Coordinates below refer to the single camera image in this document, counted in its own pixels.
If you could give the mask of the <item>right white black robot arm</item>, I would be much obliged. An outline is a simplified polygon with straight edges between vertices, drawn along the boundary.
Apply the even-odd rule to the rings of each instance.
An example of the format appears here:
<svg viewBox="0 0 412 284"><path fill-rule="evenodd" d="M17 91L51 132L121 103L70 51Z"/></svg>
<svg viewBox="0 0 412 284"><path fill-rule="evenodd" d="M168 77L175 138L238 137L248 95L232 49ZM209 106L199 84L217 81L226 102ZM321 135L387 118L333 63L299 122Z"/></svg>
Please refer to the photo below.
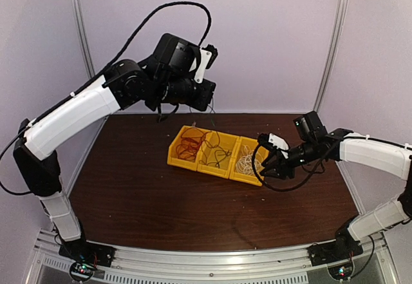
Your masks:
<svg viewBox="0 0 412 284"><path fill-rule="evenodd" d="M289 147L283 138L272 133L262 133L257 138L257 147L268 151L262 170L254 171L265 187L279 193L287 192L286 188L270 185L265 178L293 179L297 167L313 162L315 165L306 178L290 188L295 191L307 183L327 160L361 164L406 181L398 197L355 217L337 231L335 241L330 245L330 254L334 258L345 258L363 238L411 219L411 146L361 135L349 129L338 128L329 132L316 111L297 117L294 125L302 140L296 147Z"/></svg>

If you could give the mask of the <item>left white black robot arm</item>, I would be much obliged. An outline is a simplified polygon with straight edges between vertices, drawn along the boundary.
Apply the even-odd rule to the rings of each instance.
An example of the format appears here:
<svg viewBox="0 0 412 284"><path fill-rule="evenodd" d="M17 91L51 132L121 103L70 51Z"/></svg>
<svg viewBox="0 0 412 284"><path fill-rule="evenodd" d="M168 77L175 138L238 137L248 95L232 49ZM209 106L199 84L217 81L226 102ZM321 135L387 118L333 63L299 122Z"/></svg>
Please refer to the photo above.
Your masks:
<svg viewBox="0 0 412 284"><path fill-rule="evenodd" d="M205 111L216 88L205 72L217 56L213 45L201 47L166 33L148 58L116 60L57 108L21 124L14 160L55 224L62 245L79 261L88 260L93 248L62 188L57 148L95 121L140 101L155 112L161 112L163 104Z"/></svg>

